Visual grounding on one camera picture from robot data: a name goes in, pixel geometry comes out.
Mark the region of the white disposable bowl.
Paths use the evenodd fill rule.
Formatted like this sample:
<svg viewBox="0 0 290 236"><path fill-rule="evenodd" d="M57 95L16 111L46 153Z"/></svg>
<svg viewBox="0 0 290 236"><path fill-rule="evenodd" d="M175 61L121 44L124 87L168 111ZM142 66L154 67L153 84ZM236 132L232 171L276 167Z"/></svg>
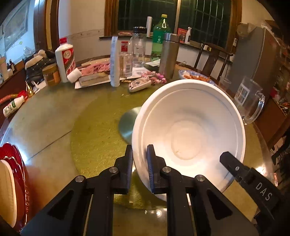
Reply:
<svg viewBox="0 0 290 236"><path fill-rule="evenodd" d="M150 186L148 145L167 166L184 176L201 174L224 192L234 177L220 156L230 152L243 161L246 137L239 111L224 92L203 81L177 80L156 90L134 123L134 164L145 187Z"/></svg>

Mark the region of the large red scalloped plate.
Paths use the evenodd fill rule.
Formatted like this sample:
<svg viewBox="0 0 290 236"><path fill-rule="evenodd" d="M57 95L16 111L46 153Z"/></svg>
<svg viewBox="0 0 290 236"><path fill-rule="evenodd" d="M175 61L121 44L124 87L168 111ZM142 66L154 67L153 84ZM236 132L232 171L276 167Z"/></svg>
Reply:
<svg viewBox="0 0 290 236"><path fill-rule="evenodd" d="M1 147L1 160L8 162L12 169L14 182L16 182L16 199L20 200L17 209L20 212L18 213L19 217L17 217L14 229L19 232L30 220L32 202L29 193L28 173L20 151L15 145L5 143Z"/></svg>

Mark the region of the small golden bottle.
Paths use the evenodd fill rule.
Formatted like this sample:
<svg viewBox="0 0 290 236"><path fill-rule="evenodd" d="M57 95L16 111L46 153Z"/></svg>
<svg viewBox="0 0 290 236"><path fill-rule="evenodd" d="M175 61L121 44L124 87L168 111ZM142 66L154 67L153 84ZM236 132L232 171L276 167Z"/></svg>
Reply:
<svg viewBox="0 0 290 236"><path fill-rule="evenodd" d="M28 97L32 97L34 95L33 88L26 82L26 93Z"/></svg>

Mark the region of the grey refrigerator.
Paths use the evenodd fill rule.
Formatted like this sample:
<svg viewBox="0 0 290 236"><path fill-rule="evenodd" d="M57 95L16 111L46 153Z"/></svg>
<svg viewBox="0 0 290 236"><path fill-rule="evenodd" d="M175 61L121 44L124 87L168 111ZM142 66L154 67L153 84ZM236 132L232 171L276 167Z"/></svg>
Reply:
<svg viewBox="0 0 290 236"><path fill-rule="evenodd" d="M227 75L228 88L235 95L242 80L247 77L262 88L269 97L278 73L280 45L266 28L256 27L246 38L238 41L235 58Z"/></svg>

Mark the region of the amber glass jar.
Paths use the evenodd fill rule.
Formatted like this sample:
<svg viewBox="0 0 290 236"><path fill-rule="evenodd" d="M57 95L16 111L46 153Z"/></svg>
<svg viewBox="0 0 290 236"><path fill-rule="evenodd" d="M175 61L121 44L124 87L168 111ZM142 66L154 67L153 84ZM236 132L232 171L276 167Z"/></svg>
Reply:
<svg viewBox="0 0 290 236"><path fill-rule="evenodd" d="M46 85L49 87L56 86L61 81L58 66L56 63L44 67L42 69L42 74L46 82Z"/></svg>

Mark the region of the small white cup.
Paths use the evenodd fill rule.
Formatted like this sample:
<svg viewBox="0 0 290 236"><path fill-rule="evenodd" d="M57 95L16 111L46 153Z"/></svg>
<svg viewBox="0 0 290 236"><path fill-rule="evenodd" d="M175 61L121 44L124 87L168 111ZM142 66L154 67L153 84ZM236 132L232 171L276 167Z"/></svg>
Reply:
<svg viewBox="0 0 290 236"><path fill-rule="evenodd" d="M82 72L75 68L71 73L67 75L67 79L69 82L74 83L82 76Z"/></svg>

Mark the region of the white patterned case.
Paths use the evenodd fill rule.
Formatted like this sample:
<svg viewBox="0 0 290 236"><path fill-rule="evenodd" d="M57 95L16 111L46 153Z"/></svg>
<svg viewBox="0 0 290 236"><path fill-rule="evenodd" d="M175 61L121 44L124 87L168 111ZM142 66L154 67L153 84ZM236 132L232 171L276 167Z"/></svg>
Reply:
<svg viewBox="0 0 290 236"><path fill-rule="evenodd" d="M137 92L151 86L151 80L138 78L129 83L128 89L130 93Z"/></svg>

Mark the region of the wooden chair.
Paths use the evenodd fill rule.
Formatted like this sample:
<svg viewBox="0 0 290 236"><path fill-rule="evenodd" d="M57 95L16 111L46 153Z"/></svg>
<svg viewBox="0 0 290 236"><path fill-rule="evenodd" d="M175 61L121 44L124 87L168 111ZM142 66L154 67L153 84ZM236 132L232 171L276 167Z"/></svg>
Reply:
<svg viewBox="0 0 290 236"><path fill-rule="evenodd" d="M209 48L211 48L211 51L209 53L209 56L207 58L207 61L206 61L205 65L204 65L203 69L199 70L197 68L197 66L198 66L198 63L200 61L200 58L201 58L202 52L204 51L204 47L205 46L208 46ZM198 53L197 59L195 61L193 70L195 72L201 73L201 74L203 74L203 75L205 75L207 77L211 77L211 72L213 71L214 66L216 65L216 62L218 61L218 58L219 58L219 55L220 55L221 52L224 53L226 55L226 57L224 59L223 65L222 65L222 67L220 69L220 72L218 74L218 77L216 79L217 81L220 81L220 78L222 76L222 73L224 72L224 69L226 67L227 62L229 61L229 58L231 56L233 56L233 53L227 52L225 49L223 49L220 46L217 46L217 45L212 44L212 43L204 43L203 42L202 45L201 45L200 51Z"/></svg>

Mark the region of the tall white blue tube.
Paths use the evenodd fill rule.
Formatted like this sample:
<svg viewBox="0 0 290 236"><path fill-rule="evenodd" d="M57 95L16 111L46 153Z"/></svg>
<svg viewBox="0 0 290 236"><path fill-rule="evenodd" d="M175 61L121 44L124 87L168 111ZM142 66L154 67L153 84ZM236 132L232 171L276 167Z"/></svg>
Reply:
<svg viewBox="0 0 290 236"><path fill-rule="evenodd" d="M118 37L113 36L111 41L111 55L110 55L110 84L112 87L119 87L119 47Z"/></svg>

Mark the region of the dark folded jacket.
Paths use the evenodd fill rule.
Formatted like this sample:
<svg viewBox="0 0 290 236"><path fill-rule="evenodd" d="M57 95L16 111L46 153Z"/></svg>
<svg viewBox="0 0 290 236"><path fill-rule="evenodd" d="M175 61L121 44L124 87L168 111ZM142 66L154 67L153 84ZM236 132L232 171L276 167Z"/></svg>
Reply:
<svg viewBox="0 0 290 236"><path fill-rule="evenodd" d="M38 84L44 80L42 70L44 67L56 63L54 58L45 58L43 56L29 57L25 60L26 82L33 87L33 81Z"/></svg>

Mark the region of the white liquor bottle red cap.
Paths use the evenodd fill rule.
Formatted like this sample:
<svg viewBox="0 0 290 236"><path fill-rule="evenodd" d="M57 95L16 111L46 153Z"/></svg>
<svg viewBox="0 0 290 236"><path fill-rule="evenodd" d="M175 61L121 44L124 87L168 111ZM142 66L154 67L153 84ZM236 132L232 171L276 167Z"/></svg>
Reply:
<svg viewBox="0 0 290 236"><path fill-rule="evenodd" d="M59 39L60 45L55 50L55 57L62 83L69 82L67 76L76 68L74 47L67 43L67 38Z"/></svg>

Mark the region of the small clear bottle red label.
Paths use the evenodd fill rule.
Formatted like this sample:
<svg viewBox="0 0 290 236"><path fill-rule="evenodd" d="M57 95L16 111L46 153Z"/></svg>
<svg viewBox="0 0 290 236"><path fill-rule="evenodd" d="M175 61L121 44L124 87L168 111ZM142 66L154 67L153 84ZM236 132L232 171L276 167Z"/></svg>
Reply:
<svg viewBox="0 0 290 236"><path fill-rule="evenodd" d="M122 78L128 78L132 76L132 63L133 56L129 52L129 42L121 41L121 52L119 54L119 68L120 68L120 76Z"/></svg>

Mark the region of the clear glass jar black lid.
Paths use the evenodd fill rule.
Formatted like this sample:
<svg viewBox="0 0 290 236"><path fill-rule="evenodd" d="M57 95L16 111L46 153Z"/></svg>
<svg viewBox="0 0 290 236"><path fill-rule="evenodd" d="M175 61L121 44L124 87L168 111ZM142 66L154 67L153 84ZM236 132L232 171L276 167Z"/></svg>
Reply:
<svg viewBox="0 0 290 236"><path fill-rule="evenodd" d="M145 27L133 28L133 67L143 67L146 51L146 31Z"/></svg>

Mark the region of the green plastic bottle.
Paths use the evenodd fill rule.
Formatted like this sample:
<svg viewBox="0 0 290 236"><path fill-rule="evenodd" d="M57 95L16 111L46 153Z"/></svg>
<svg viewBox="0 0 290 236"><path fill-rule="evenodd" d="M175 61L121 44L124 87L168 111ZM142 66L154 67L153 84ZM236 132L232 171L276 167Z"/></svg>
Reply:
<svg viewBox="0 0 290 236"><path fill-rule="evenodd" d="M153 28L152 49L150 60L155 61L161 58L163 39L165 33L171 33L171 28L167 23L167 14L161 15L161 20Z"/></svg>

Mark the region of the white roll on windowsill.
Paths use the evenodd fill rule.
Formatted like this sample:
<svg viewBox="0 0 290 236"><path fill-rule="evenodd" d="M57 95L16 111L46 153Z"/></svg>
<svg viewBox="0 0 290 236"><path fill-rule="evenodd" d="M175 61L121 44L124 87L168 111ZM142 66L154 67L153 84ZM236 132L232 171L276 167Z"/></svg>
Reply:
<svg viewBox="0 0 290 236"><path fill-rule="evenodd" d="M147 37L150 37L151 24L152 24L152 17L151 16L147 16L147 20L146 20L146 36Z"/></svg>

